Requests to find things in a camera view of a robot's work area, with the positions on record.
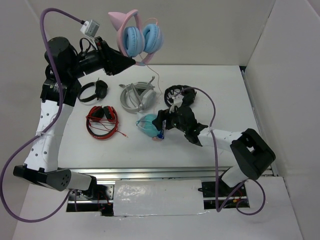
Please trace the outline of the pink and blue cat-ear headphones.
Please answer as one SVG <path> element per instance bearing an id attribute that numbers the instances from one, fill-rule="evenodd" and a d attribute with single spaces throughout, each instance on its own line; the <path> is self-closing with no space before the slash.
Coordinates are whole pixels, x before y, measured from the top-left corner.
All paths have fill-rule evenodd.
<path id="1" fill-rule="evenodd" d="M 120 53 L 132 59 L 141 53 L 146 53 L 146 56 L 141 61 L 136 61 L 135 65 L 147 66 L 164 42 L 158 22 L 143 27 L 137 9 L 127 13 L 112 11 L 108 13 L 108 16 L 117 32 L 116 41 Z"/>

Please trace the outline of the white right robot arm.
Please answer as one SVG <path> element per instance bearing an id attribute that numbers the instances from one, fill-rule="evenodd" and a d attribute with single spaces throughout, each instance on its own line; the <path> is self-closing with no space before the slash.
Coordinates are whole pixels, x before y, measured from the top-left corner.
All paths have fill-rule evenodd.
<path id="1" fill-rule="evenodd" d="M 213 129 L 198 122 L 187 106 L 178 107 L 173 112 L 159 110 L 152 124 L 157 130 L 178 129 L 194 145 L 233 153 L 235 166 L 228 169 L 217 184 L 223 196 L 230 195 L 235 186 L 243 181 L 257 180 L 276 159 L 274 151 L 254 129 L 248 128 L 242 132 Z"/>

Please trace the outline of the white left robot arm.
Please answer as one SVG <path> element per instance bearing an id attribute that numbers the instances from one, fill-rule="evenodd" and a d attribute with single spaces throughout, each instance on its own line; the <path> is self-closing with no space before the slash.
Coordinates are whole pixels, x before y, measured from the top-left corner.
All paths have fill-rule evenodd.
<path id="1" fill-rule="evenodd" d="M 54 75 L 52 64 L 48 64 L 40 95 L 41 114 L 36 140 L 24 163 L 13 169 L 14 176 L 32 184 L 57 191 L 80 190 L 89 200 L 98 195 L 96 178 L 58 166 L 63 133 L 81 89 L 79 78 L 100 69 L 113 76 L 136 63 L 133 58 L 110 48 L 101 37 L 96 37 L 94 43 L 95 49 L 77 54 L 65 37 L 48 41 L 49 49 L 44 56 L 48 60 L 49 54 L 52 55 L 58 76 Z"/>

